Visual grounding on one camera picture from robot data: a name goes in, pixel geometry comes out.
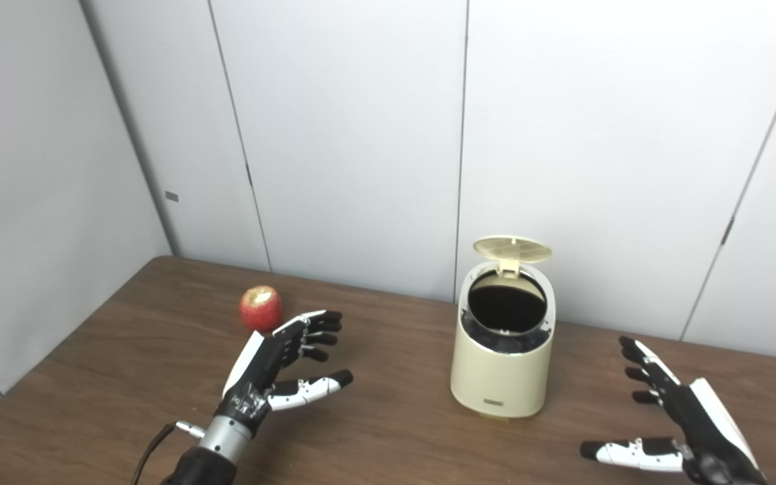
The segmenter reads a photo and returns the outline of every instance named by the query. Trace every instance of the bitten apple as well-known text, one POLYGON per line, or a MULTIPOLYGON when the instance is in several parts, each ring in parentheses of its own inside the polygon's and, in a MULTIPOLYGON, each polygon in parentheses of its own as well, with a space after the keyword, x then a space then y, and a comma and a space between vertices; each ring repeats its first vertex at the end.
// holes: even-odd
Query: bitten apple
POLYGON ((271 286, 253 286, 241 295, 241 321, 253 331, 270 333, 283 322, 280 294, 271 286))

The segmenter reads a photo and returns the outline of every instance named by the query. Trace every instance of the black fingertip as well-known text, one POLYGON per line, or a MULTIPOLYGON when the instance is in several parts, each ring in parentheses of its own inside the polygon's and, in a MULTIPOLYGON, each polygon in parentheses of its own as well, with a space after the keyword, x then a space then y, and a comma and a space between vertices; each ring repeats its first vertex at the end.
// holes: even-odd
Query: black fingertip
POLYGON ((302 355, 317 362, 325 362, 329 360, 329 353, 320 349, 304 349, 304 351, 302 351, 302 355))
POLYGON ((629 349, 622 349, 622 356, 628 361, 641 364, 643 363, 643 356, 641 356, 637 351, 629 350, 629 349))
POLYGON ((625 349, 637 349, 637 341, 633 338, 625 337, 625 335, 618 338, 618 343, 622 344, 622 347, 625 349))
POLYGON ((649 378, 649 375, 647 375, 643 369, 638 368, 638 366, 626 366, 624 368, 624 374, 627 375, 627 377, 633 379, 634 381, 640 381, 640 383, 646 383, 650 384, 651 379, 649 378))
POLYGON ((343 325, 340 322, 320 322, 314 325, 315 331, 341 331, 343 325))
POLYGON ((597 451, 606 446, 603 441, 584 441, 582 445, 579 445, 579 454, 590 460, 597 461, 597 451))
POLYGON ((330 333, 324 333, 321 335, 307 335, 304 338, 308 345, 310 344, 323 344, 323 345, 335 345, 337 343, 337 336, 330 333))
POLYGON ((329 378, 337 381, 340 387, 347 387, 353 381, 352 372, 348 368, 329 374, 329 378))
POLYGON ((649 391, 634 391, 630 396, 640 404, 659 404, 659 398, 649 391))
POLYGON ((325 313, 320 315, 320 317, 322 319, 326 319, 326 320, 338 320, 339 321, 340 319, 342 319, 343 314, 340 313, 339 311, 326 310, 325 313))

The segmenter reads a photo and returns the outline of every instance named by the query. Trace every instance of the prosthetic hand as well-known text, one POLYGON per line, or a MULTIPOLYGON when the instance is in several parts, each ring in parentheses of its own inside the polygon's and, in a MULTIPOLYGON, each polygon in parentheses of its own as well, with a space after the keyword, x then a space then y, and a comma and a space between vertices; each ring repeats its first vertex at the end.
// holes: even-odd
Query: prosthetic hand
POLYGON ((296 408, 335 393, 352 382, 347 369, 295 381, 275 383, 281 368, 299 357, 325 362, 329 355, 314 344, 334 345, 335 332, 341 329, 341 313, 311 311, 294 317, 264 337, 253 332, 224 386, 224 395, 212 423, 205 430, 184 421, 167 424, 169 430, 158 435, 144 455, 133 481, 148 453, 172 429, 186 430, 199 439, 176 465, 175 472, 163 485, 229 485, 233 482, 237 464, 247 443, 256 436, 268 412, 296 408))
POLYGON ((619 343, 622 355, 639 365, 629 366, 625 374, 651 388, 635 391, 634 401, 664 408, 681 426, 686 444, 678 445, 673 438, 586 441, 580 455, 651 472, 684 472, 703 485, 767 485, 748 442, 708 381, 700 378, 683 385, 641 342, 620 337, 619 343))

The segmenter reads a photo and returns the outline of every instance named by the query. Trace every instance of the wooden table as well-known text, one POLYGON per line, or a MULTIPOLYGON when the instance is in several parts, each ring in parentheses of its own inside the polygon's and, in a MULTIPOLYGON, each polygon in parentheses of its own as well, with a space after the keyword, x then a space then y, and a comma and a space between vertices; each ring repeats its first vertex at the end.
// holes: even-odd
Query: wooden table
MULTIPOLYGON (((127 483, 164 423, 207 424, 247 333, 241 292, 275 286, 287 315, 344 313, 329 362, 342 393, 269 415, 238 483, 670 484, 581 458, 584 439, 680 437, 657 406, 631 401, 618 332, 556 326, 548 400, 527 420, 489 420, 451 396, 455 307, 422 298, 164 257, 127 282, 0 399, 0 483, 127 483)), ((776 358, 644 337, 682 381, 707 377, 776 484, 776 358)), ((142 482, 158 483, 193 440, 174 433, 142 482)))

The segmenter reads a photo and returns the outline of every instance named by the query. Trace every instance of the trash can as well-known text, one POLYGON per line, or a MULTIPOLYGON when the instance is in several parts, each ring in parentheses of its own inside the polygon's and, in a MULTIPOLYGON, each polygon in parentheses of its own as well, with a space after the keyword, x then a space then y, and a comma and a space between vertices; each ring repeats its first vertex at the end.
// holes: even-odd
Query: trash can
POLYGON ((519 236, 487 236, 459 293, 451 392, 467 408, 500 418, 540 411, 547 393, 555 300, 530 264, 552 251, 519 236))

